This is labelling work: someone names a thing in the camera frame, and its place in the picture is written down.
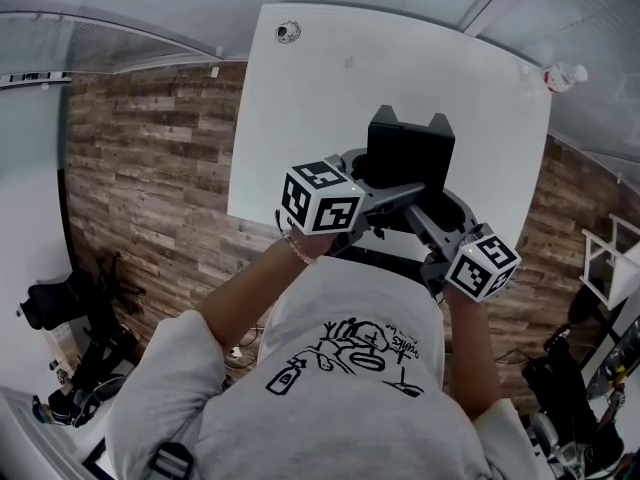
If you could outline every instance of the bracelet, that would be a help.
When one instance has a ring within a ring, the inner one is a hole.
[[[280,231],[280,236],[284,239],[285,242],[289,244],[293,252],[296,254],[298,258],[300,258],[307,265],[313,265],[316,263],[316,259],[310,258],[304,252],[302,252],[302,247],[296,242],[295,238],[291,235],[290,231],[283,231],[280,226],[280,211],[276,210],[276,224],[278,225],[278,230]]]

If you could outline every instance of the person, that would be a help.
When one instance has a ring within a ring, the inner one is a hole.
[[[486,309],[444,291],[449,397],[429,292],[322,256],[334,238],[294,228],[194,311],[158,325],[109,416],[119,480],[150,478],[165,442],[181,443],[202,479],[536,478],[527,434],[501,398]],[[256,368],[223,392],[226,352],[274,303]]]

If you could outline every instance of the floor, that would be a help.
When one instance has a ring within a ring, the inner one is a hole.
[[[271,227],[225,213],[245,68],[223,64],[217,78],[208,65],[79,76],[70,88],[66,181],[74,244],[86,267],[119,251],[121,277],[147,290],[130,299],[139,314],[117,307],[140,335],[140,353],[158,322],[192,308],[277,237]],[[605,233],[610,212],[637,224],[640,197],[549,139],[518,244],[522,265],[488,304],[496,357],[516,348],[536,356],[566,322],[581,285],[581,230]],[[576,357],[597,334],[590,323],[574,336]],[[254,337],[252,330],[242,358],[229,360],[233,378],[251,369],[243,366],[255,358]],[[520,376],[523,359],[509,355],[499,369],[505,396],[526,412],[536,404]]]

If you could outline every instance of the graphic print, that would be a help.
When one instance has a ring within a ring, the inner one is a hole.
[[[307,219],[311,194],[300,185],[292,176],[287,174],[284,180],[284,193],[282,194],[282,206],[286,208],[291,216],[298,221],[301,227]]]
[[[496,281],[493,283],[493,286],[489,288],[489,291],[487,292],[487,297],[491,295],[493,292],[495,292],[496,290],[499,290],[500,288],[502,288],[504,284],[509,280],[509,276],[511,275],[511,272],[513,272],[515,269],[516,267],[514,266],[509,270],[507,270],[506,272],[503,272],[502,274],[500,274],[498,276],[498,279],[496,279]]]
[[[460,261],[451,275],[451,281],[460,285],[474,297],[480,295],[490,280],[491,274],[467,256],[460,257]]]
[[[487,258],[498,268],[506,267],[509,263],[515,261],[516,255],[513,254],[497,236],[492,236],[486,240],[479,242],[478,247]]]
[[[306,347],[287,361],[287,367],[267,384],[274,395],[286,395],[303,370],[317,367],[325,372],[339,371],[349,375],[367,372],[383,373],[381,381],[415,398],[424,390],[405,381],[403,361],[418,359],[417,340],[392,325],[383,329],[377,324],[343,320],[324,324],[325,335],[316,345]]]
[[[333,231],[348,228],[353,221],[360,198],[336,197],[322,199],[318,205],[313,231]]]
[[[298,165],[293,168],[313,188],[321,189],[332,185],[339,185],[347,181],[342,174],[333,169],[326,162]]]

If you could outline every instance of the gray t-shirt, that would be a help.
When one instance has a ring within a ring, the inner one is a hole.
[[[202,479],[536,477],[509,400],[473,423],[442,392],[442,315],[426,289],[321,258],[283,294],[258,366],[222,392],[224,353],[202,316],[158,326],[109,415],[120,480],[179,439]]]

